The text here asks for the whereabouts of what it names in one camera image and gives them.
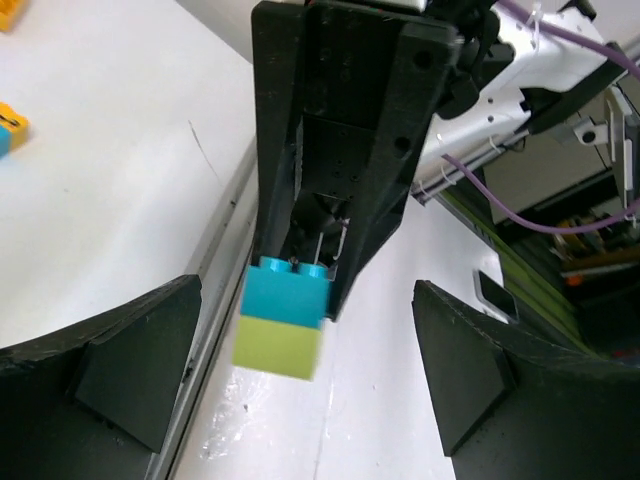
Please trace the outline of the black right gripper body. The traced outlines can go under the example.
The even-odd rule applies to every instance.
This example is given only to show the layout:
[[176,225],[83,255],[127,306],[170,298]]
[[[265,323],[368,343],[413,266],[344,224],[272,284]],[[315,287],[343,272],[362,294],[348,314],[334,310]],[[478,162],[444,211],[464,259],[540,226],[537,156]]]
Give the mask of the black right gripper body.
[[308,1],[302,192],[294,258],[334,265],[362,186],[399,32],[415,11],[395,1]]

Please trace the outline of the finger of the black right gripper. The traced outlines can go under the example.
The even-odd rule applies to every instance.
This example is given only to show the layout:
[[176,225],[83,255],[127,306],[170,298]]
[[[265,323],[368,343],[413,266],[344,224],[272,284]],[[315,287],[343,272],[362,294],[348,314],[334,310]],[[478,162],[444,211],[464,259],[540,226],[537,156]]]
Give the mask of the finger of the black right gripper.
[[279,258],[296,199],[305,6],[261,1],[252,10],[258,210],[251,264]]
[[398,35],[379,122],[331,288],[328,316],[335,321],[364,264],[378,219],[406,199],[425,136],[458,53],[455,27],[438,21],[406,23]]

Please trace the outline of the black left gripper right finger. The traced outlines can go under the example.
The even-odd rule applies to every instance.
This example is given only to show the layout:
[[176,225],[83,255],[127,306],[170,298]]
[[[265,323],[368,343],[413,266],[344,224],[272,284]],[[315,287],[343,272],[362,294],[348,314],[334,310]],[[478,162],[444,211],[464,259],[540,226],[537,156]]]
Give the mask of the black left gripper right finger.
[[635,479],[639,371],[487,316],[429,281],[414,323],[459,479]]

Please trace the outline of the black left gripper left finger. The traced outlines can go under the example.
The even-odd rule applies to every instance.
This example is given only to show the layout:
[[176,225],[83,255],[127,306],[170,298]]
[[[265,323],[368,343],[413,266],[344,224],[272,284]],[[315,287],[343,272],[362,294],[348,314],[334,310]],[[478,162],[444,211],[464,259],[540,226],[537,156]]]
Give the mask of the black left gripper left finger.
[[161,452],[201,307],[183,275],[1,351],[4,479],[142,479]]

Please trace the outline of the cyan lego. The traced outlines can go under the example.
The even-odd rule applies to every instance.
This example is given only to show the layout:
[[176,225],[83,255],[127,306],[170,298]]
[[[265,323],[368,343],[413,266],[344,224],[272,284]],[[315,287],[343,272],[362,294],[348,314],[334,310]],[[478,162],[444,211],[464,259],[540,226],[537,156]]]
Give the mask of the cyan lego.
[[330,280],[321,265],[262,257],[250,266],[242,315],[320,330],[326,317]]

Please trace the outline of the small yellow lego brick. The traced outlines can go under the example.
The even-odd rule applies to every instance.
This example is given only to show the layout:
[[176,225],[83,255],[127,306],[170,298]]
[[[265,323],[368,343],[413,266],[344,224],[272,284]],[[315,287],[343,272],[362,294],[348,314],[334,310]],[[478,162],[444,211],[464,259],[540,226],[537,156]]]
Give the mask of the small yellow lego brick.
[[10,32],[28,5],[27,0],[0,0],[0,31]]

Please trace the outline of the lime green rounded lego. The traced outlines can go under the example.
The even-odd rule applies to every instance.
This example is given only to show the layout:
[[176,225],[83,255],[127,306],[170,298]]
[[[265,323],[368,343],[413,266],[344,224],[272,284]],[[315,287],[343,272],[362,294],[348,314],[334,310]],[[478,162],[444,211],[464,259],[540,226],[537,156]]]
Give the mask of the lime green rounded lego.
[[241,315],[231,361],[237,367],[310,381],[322,335],[321,329]]

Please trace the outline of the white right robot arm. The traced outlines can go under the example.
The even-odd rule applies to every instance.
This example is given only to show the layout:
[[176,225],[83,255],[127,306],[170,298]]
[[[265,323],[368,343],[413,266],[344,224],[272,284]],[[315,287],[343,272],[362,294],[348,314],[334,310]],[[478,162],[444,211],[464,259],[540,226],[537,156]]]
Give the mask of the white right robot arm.
[[586,1],[261,1],[244,315],[317,328],[446,157],[574,114],[631,68]]

